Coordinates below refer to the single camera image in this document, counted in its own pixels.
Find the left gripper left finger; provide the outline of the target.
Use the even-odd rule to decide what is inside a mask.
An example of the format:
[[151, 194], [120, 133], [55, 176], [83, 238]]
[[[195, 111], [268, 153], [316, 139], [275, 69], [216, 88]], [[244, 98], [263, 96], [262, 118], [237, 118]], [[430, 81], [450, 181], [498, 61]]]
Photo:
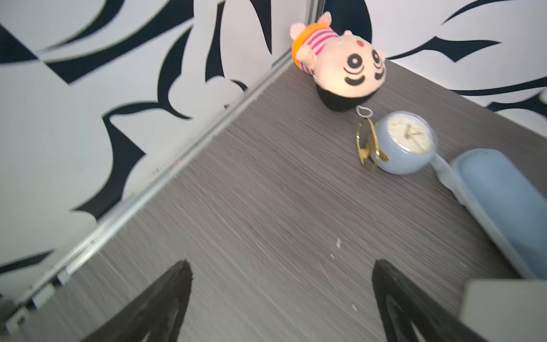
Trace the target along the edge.
[[177, 341], [192, 291], [190, 263], [171, 266], [84, 341]]

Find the yellow top tissue box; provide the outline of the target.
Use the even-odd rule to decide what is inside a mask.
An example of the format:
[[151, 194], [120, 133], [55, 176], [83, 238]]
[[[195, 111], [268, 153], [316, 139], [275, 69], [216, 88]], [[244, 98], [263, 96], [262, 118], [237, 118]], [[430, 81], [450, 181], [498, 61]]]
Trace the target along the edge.
[[545, 341], [546, 282], [471, 281], [464, 291], [460, 321], [488, 341]]

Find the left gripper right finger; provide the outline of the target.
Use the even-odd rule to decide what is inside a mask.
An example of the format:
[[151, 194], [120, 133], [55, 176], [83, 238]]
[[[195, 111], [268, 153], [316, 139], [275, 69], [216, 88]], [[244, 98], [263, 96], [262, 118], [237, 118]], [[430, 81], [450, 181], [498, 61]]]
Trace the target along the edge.
[[388, 341], [483, 341], [385, 259], [375, 262], [373, 290]]

